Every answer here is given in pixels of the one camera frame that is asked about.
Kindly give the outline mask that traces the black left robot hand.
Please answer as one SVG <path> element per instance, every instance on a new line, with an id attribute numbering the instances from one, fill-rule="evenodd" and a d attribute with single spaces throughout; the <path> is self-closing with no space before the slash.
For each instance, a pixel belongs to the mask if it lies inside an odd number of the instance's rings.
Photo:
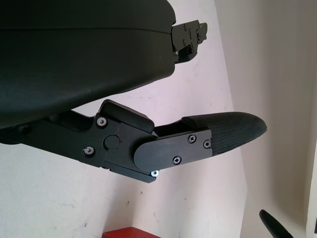
<path id="1" fill-rule="evenodd" d="M 260 137 L 259 117 L 226 112 L 155 126 L 109 100 L 173 74 L 207 38 L 176 24 L 165 0 L 3 0 L 0 141 L 24 144 L 146 183 L 159 171 Z"/>

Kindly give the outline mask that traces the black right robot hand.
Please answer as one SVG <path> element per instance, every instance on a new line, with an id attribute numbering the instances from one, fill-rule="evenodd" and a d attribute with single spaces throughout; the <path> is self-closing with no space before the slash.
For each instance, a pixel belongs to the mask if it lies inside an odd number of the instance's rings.
<path id="1" fill-rule="evenodd" d="M 293 238 L 293 236 L 267 211 L 261 210 L 259 216 L 273 238 Z"/>

